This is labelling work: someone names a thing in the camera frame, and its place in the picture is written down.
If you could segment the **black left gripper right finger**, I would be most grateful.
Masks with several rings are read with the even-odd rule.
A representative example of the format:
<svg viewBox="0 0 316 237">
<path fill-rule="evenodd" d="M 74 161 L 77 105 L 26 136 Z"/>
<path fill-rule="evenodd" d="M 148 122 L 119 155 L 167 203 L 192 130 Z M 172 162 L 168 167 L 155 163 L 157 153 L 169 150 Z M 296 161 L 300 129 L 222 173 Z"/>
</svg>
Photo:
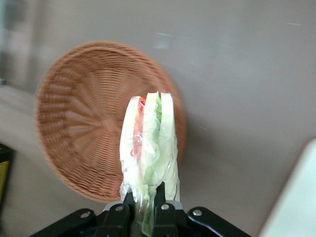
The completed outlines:
<svg viewBox="0 0 316 237">
<path fill-rule="evenodd" d="M 172 204 L 166 202 L 164 182 L 162 182 L 157 187 L 157 193 L 154 199 L 154 225 L 152 236 L 177 236 L 175 207 Z"/>
</svg>

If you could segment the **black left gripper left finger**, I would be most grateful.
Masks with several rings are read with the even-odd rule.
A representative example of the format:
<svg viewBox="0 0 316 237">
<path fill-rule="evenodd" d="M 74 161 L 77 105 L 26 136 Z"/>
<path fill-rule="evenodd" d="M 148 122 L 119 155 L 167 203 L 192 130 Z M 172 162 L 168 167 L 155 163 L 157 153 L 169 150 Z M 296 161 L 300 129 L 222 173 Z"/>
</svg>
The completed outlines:
<svg viewBox="0 0 316 237">
<path fill-rule="evenodd" d="M 106 205 L 102 213 L 102 224 L 96 229 L 96 237 L 129 237 L 131 222 L 134 220 L 135 202 L 132 191 L 124 200 Z"/>
</svg>

